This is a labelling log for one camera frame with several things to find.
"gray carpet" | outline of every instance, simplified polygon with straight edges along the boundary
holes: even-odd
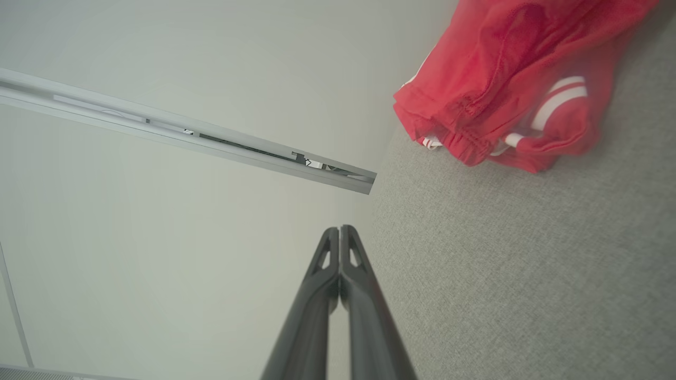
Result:
[[[420,379],[676,379],[676,22],[617,74],[600,144],[533,175],[396,132],[368,253]]]

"red shorts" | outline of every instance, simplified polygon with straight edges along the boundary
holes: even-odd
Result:
[[[529,172],[598,140],[615,64],[656,0],[460,0],[395,95],[412,139]]]

